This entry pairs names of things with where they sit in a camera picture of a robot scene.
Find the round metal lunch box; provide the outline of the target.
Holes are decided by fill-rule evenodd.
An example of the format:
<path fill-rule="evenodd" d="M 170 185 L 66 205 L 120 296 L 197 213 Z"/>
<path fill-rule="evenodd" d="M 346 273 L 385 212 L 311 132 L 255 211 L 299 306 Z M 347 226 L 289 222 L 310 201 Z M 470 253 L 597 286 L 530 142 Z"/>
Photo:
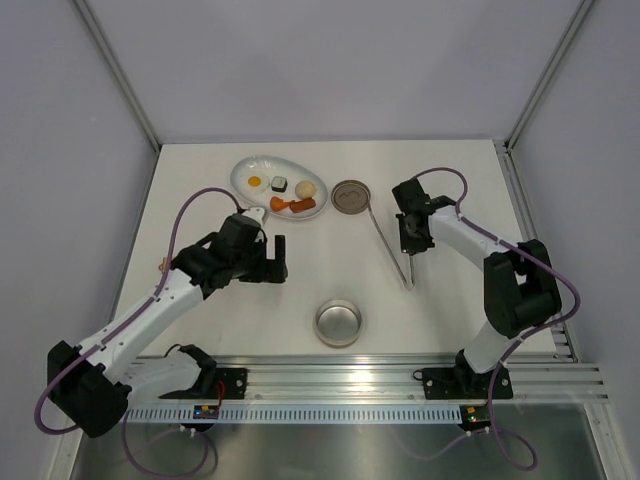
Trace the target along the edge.
<path fill-rule="evenodd" d="M 316 337 L 334 349 L 347 348 L 360 337 L 363 319 L 360 310 L 343 299 L 323 303 L 314 315 L 313 330 Z"/>

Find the beige bun toy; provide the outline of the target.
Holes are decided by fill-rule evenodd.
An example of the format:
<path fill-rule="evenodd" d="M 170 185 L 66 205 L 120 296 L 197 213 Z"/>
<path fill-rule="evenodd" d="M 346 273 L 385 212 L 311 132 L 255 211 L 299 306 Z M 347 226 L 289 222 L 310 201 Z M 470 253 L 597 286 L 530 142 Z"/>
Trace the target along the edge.
<path fill-rule="evenodd" d="M 316 192 L 316 185 L 308 180 L 301 181 L 295 186 L 295 195 L 300 200 L 313 198 Z"/>

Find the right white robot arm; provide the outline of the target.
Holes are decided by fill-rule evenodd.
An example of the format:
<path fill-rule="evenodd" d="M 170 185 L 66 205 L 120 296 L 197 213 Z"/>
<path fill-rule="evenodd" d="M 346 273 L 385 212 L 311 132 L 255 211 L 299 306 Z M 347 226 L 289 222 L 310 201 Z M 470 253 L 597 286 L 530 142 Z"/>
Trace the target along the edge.
<path fill-rule="evenodd" d="M 456 202 L 430 197 L 418 179 L 392 189 L 400 213 L 401 249 L 413 257 L 440 244 L 454 249 L 483 275 L 486 322 L 455 357 L 451 367 L 426 367 L 414 373 L 428 400 L 486 400 L 513 397 L 503 356 L 521 334 L 542 326 L 562 308 L 548 251 L 538 240 L 514 248 L 462 220 Z"/>

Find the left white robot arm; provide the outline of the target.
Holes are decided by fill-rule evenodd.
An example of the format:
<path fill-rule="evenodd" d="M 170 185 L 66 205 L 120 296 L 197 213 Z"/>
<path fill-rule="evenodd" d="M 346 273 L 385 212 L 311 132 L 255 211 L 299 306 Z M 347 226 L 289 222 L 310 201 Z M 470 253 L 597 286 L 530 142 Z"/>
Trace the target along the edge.
<path fill-rule="evenodd" d="M 147 364 L 136 359 L 176 320 L 230 283 L 286 281 L 286 238 L 268 238 L 264 219 L 260 208 L 228 216 L 219 231 L 174 255 L 159 284 L 119 319 L 77 345 L 53 346 L 45 398 L 75 428 L 97 438 L 137 404 L 221 393 L 216 360 L 193 344 Z"/>

